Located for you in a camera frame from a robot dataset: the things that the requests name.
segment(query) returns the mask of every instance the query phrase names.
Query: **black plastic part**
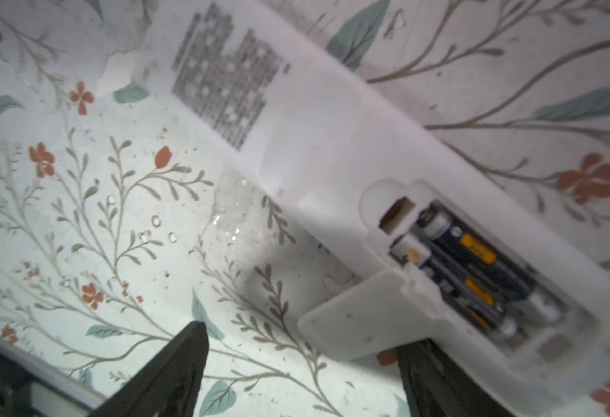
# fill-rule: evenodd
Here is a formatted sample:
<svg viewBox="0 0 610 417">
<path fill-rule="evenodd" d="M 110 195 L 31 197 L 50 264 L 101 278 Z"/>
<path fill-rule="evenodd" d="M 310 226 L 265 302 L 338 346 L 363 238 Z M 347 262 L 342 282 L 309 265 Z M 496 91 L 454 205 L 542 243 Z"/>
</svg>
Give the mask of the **black plastic part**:
<svg viewBox="0 0 610 417">
<path fill-rule="evenodd" d="M 412 417 L 514 417 L 430 341 L 396 348 Z"/>
<path fill-rule="evenodd" d="M 89 417 L 191 417 L 208 350 L 205 324 L 189 323 Z"/>
</svg>

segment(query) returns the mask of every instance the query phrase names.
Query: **floral wallpaper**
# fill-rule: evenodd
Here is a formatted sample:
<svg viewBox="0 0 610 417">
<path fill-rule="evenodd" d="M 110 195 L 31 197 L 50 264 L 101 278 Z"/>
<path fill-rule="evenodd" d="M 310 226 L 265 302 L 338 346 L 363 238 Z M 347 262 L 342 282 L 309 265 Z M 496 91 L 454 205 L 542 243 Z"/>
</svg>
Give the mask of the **floral wallpaper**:
<svg viewBox="0 0 610 417">
<path fill-rule="evenodd" d="M 610 0 L 266 3 L 610 270 Z M 408 416 L 391 352 L 297 332 L 351 271 L 139 85 L 99 92 L 157 7 L 0 1 L 0 337 L 112 395 L 200 320 L 197 416 Z"/>
</svg>

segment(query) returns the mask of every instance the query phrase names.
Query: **white plastic casing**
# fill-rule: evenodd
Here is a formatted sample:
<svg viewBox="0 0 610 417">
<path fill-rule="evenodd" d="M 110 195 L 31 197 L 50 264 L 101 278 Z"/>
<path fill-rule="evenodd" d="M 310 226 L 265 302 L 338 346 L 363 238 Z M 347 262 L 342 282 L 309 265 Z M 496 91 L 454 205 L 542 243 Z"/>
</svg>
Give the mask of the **white plastic casing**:
<svg viewBox="0 0 610 417">
<path fill-rule="evenodd" d="M 365 279 L 300 319 L 310 343 L 350 360 L 432 338 L 514 414 L 542 414 L 610 378 L 607 272 L 263 4 L 214 3 L 233 23 L 225 51 L 251 29 L 283 59 L 240 150 L 171 92 L 171 63 L 209 0 L 160 3 L 135 80 Z M 403 196 L 416 209 L 389 236 L 379 221 Z M 543 274 L 542 284 L 568 306 L 559 328 L 533 332 L 518 349 L 497 346 L 444 304 L 423 272 L 388 255 L 395 235 L 433 199 Z M 543 360 L 536 352 L 558 334 L 573 346 Z"/>
</svg>

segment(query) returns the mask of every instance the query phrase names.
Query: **blue battery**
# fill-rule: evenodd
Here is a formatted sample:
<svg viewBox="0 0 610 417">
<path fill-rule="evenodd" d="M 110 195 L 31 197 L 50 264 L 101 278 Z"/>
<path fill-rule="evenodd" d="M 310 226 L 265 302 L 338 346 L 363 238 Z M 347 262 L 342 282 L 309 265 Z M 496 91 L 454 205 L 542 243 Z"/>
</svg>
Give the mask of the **blue battery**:
<svg viewBox="0 0 610 417">
<path fill-rule="evenodd" d="M 442 254 L 432 251 L 413 234 L 396 241 L 391 254 L 402 263 L 414 263 L 434 281 L 443 300 L 468 321 L 496 342 L 508 342 L 518 333 L 518 323 L 506 315 L 502 308 L 480 289 L 470 286 L 466 275 L 451 268 Z"/>
<path fill-rule="evenodd" d="M 562 316 L 560 303 L 534 278 L 440 205 L 423 210 L 413 231 L 455 259 L 531 323 L 546 326 Z"/>
</svg>

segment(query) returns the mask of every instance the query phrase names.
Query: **orange stripe on battery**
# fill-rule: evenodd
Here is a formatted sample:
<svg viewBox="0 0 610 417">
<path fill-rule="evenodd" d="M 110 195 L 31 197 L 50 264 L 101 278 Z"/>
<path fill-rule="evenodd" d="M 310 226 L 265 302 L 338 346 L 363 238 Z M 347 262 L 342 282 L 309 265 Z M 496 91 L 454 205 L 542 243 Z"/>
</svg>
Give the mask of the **orange stripe on battery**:
<svg viewBox="0 0 610 417">
<path fill-rule="evenodd" d="M 472 316 L 476 321 L 478 321 L 478 323 L 481 324 L 481 327 L 483 327 L 484 330 L 491 330 L 491 326 L 486 322 L 486 320 L 482 319 L 481 316 L 476 313 L 476 311 L 472 310 L 471 308 L 466 308 L 465 311 L 467 311 L 470 316 Z"/>
<path fill-rule="evenodd" d="M 490 304 L 492 307 L 495 307 L 495 299 L 492 295 L 485 292 L 483 289 L 479 288 L 472 279 L 466 279 L 465 285 L 467 285 L 472 291 L 476 293 L 477 296 L 481 297 L 486 303 Z"/>
<path fill-rule="evenodd" d="M 477 238 L 470 235 L 469 233 L 466 233 L 465 235 L 463 235 L 463 238 L 460 239 L 460 244 L 465 246 L 468 251 L 472 252 L 479 259 L 481 259 L 485 263 L 488 263 L 489 265 L 491 263 L 495 262 L 495 260 L 497 259 L 497 255 L 495 255 L 495 253 L 492 250 L 490 250 L 488 247 L 486 247 L 484 244 L 482 244 Z"/>
</svg>

